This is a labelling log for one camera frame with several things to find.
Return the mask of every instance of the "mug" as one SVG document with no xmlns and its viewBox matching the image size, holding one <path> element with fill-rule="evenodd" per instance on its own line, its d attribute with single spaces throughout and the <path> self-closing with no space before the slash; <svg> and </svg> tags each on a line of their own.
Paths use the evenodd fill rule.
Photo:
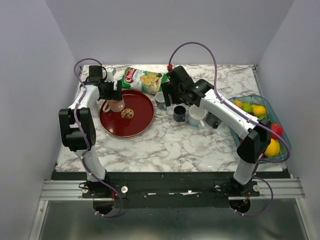
<svg viewBox="0 0 320 240">
<path fill-rule="evenodd" d="M 186 108 L 184 106 L 176 106 L 173 109 L 173 118 L 176 122 L 186 121 Z"/>
<path fill-rule="evenodd" d="M 220 118 L 218 118 L 211 112 L 208 112 L 208 116 L 206 117 L 205 121 L 209 126 L 213 127 L 214 129 L 217 129 L 222 122 Z"/>
<path fill-rule="evenodd" d="M 195 105 L 189 109 L 188 123 L 193 127 L 203 129 L 205 127 L 204 120 L 206 120 L 207 111 Z"/>
<path fill-rule="evenodd" d="M 112 112 L 121 112 L 125 108 L 125 101 L 122 99 L 120 101 L 115 101 L 115 100 L 106 100 L 103 104 L 102 111 L 107 113 L 110 110 Z"/>
<path fill-rule="evenodd" d="M 158 92 L 155 95 L 155 103 L 156 103 L 158 109 L 167 110 L 164 93 L 162 91 Z"/>
</svg>

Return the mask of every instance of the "red apple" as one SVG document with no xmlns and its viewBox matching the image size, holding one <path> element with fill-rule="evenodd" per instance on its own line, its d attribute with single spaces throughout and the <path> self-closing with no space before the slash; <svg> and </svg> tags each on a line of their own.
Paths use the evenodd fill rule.
<svg viewBox="0 0 320 240">
<path fill-rule="evenodd" d="M 280 137 L 282 137 L 282 134 L 284 134 L 282 127 L 276 123 L 271 123 L 271 130 L 278 134 Z M 271 134 L 271 138 L 275 140 L 278 139 L 274 134 Z"/>
</svg>

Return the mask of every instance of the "small white cup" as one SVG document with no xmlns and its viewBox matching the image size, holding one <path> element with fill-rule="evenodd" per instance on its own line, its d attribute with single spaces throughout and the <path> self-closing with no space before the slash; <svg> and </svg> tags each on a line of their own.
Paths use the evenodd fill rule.
<svg viewBox="0 0 320 240">
<path fill-rule="evenodd" d="M 205 120 L 207 117 L 207 110 L 197 107 L 195 105 L 191 106 L 189 109 L 188 123 L 193 127 L 199 127 L 203 129 L 205 127 Z"/>
<path fill-rule="evenodd" d="M 125 101 L 122 99 L 120 101 L 107 100 L 105 101 L 102 111 L 105 113 L 109 112 L 121 112 L 125 108 Z"/>
<path fill-rule="evenodd" d="M 158 109 L 167 110 L 165 96 L 164 96 L 164 93 L 162 91 L 158 92 L 155 95 L 155 103 L 156 103 Z"/>
</svg>

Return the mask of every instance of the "white backdrop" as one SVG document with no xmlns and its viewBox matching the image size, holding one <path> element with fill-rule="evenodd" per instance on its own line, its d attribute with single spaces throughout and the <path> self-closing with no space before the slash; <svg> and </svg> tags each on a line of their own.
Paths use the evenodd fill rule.
<svg viewBox="0 0 320 240">
<path fill-rule="evenodd" d="M 257 64 L 293 0 L 46 0 L 75 57 L 106 64 L 165 64 L 188 41 L 219 64 Z M 175 63 L 211 64 L 200 46 Z"/>
<path fill-rule="evenodd" d="M 320 237 L 320 1 L 295 0 L 259 63 L 262 92 L 292 147 L 287 162 L 300 177 Z"/>
<path fill-rule="evenodd" d="M 75 59 L 43 0 L 0 1 L 0 239 L 27 240 L 75 96 Z"/>
</svg>

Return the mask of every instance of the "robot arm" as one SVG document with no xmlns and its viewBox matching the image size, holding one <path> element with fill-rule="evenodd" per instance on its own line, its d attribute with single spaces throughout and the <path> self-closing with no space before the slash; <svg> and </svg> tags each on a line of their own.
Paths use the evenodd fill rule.
<svg viewBox="0 0 320 240">
<path fill-rule="evenodd" d="M 216 115 L 243 139 L 237 149 L 240 161 L 232 179 L 236 188 L 242 191 L 252 179 L 256 163 L 270 143 L 270 133 L 229 109 L 219 100 L 214 86 L 209 82 L 200 79 L 194 83 L 182 66 L 170 70 L 167 76 L 169 82 L 161 85 L 167 107 L 171 103 L 194 104 Z M 250 118 L 258 123 L 258 118 L 255 116 L 250 116 Z M 271 127 L 271 122 L 266 117 L 259 123 L 268 128 Z"/>
<path fill-rule="evenodd" d="M 85 88 L 80 86 L 80 93 L 75 99 L 74 103 L 69 108 L 61 109 L 59 111 L 59 122 L 62 143 L 64 146 L 69 147 L 79 158 L 83 155 L 88 169 L 92 171 L 99 179 L 104 180 L 106 177 L 106 170 L 101 165 L 97 151 L 96 144 L 96 129 L 92 119 L 92 112 L 95 112 L 94 106 L 97 100 L 121 100 L 121 81 L 117 83 L 117 89 L 114 90 L 114 74 L 115 68 L 105 69 L 105 76 L 103 75 L 103 68 L 99 65 L 89 66 L 89 77 L 84 82 Z M 76 104 L 79 103 L 77 108 L 77 117 L 80 121 L 86 137 L 88 139 L 90 150 L 87 151 L 86 142 L 80 132 L 78 126 L 75 126 L 74 109 Z M 87 180 L 89 182 L 97 182 L 89 172 L 87 172 Z"/>
</svg>

